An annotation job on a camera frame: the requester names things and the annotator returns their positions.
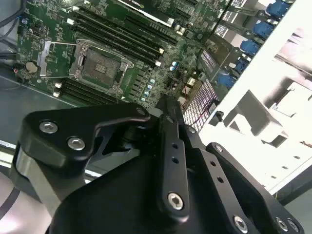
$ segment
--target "capacitor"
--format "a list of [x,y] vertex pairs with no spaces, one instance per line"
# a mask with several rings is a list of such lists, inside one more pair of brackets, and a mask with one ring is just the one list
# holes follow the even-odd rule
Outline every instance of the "capacitor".
[[175,26],[175,30],[176,30],[176,31],[179,31],[180,28],[181,28],[181,26],[180,26],[179,24],[177,24],[177,25]]
[[192,27],[193,25],[194,25],[194,24],[193,24],[192,22],[189,22],[189,23],[187,23],[186,26],[187,26],[188,28],[190,28],[190,27]]
[[184,34],[185,31],[186,31],[186,28],[183,28],[183,27],[181,27],[180,30],[179,30],[179,32],[182,33],[182,34]]
[[27,20],[26,18],[23,18],[23,19],[21,20],[21,23],[22,23],[22,24],[28,24],[28,20]]

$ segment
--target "black cable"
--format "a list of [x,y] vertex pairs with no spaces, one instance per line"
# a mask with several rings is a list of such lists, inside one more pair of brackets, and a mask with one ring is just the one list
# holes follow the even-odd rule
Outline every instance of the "black cable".
[[12,52],[0,52],[0,56],[16,56],[16,54]]
[[15,50],[15,51],[18,50],[18,47],[15,44],[7,41],[6,39],[0,40],[0,43],[5,44],[7,47],[10,47],[12,50]]
[[14,20],[14,23],[12,24],[12,26],[10,27],[10,29],[3,35],[0,37],[0,41],[6,39],[8,37],[8,35],[12,32],[12,30],[14,29],[15,25],[17,24],[19,18],[16,18]]
[[1,21],[0,28],[2,28],[3,26],[6,26],[9,22],[15,20],[17,17],[23,14],[26,9],[26,5],[27,5],[27,0],[20,0],[20,9],[17,12],[15,12],[13,15]]
[[16,60],[16,53],[0,52],[0,59]]

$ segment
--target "green circuit board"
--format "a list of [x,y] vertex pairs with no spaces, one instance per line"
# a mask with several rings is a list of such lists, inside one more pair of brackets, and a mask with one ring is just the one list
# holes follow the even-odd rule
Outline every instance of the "green circuit board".
[[125,1],[29,1],[18,29],[25,83],[77,106],[185,97],[228,1]]

